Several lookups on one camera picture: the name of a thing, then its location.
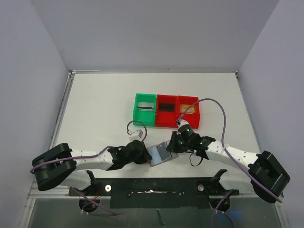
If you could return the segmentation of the dark grey credit card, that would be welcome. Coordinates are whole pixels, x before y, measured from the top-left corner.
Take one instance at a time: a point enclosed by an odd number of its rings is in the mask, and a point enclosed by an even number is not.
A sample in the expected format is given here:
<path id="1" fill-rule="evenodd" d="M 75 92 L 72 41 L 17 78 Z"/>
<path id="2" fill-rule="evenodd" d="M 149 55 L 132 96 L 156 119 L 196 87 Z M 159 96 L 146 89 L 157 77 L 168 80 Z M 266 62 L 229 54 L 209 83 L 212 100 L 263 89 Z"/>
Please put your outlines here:
<path id="1" fill-rule="evenodd" d="M 172 157 L 171 153 L 166 150 L 166 147 L 166 142 L 162 142 L 156 147 L 162 161 L 170 159 Z"/>

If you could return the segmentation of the brown leather card holder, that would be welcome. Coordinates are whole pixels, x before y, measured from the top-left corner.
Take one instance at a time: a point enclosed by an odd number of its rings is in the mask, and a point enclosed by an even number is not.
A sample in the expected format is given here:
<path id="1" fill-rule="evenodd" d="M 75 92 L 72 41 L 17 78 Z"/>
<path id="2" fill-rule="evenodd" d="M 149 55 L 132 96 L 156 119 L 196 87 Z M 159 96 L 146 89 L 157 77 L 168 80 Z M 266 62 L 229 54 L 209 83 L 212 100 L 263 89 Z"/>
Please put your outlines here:
<path id="1" fill-rule="evenodd" d="M 167 146 L 169 145 L 170 141 L 163 141 L 158 145 L 154 145 L 147 148 L 148 153 L 152 157 L 149 161 L 149 166 L 154 167 L 160 165 L 164 162 L 168 162 L 172 159 L 178 158 L 178 154 L 174 152 L 167 151 Z"/>

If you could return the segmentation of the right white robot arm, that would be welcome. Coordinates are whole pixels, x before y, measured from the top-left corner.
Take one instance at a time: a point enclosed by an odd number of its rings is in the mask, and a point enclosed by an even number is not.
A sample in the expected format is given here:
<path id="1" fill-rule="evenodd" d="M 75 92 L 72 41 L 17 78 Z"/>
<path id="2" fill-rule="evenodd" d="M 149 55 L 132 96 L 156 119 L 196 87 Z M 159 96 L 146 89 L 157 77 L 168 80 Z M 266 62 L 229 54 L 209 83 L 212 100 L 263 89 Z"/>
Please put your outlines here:
<path id="1" fill-rule="evenodd" d="M 212 137 L 193 132 L 188 124 L 172 132 L 166 149 L 192 153 L 243 171 L 248 180 L 224 174 L 219 179 L 221 186 L 227 190 L 252 191 L 268 203 L 281 202 L 280 195 L 290 181 L 290 176 L 272 153 L 246 152 L 224 145 Z"/>

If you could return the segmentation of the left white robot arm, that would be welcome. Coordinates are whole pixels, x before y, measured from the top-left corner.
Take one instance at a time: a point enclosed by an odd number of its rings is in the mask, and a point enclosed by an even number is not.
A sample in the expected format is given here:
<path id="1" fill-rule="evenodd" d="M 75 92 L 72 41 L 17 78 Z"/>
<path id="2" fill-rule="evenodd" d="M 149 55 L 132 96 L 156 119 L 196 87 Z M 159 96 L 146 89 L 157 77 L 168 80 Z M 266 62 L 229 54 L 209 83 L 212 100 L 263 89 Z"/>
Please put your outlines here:
<path id="1" fill-rule="evenodd" d="M 106 146 L 99 152 L 73 150 L 61 143 L 34 158 L 30 173 L 35 175 L 40 191 L 59 185 L 85 190 L 95 184 L 93 169 L 114 171 L 129 163 L 145 164 L 151 160 L 144 142 L 139 140 L 126 146 Z"/>

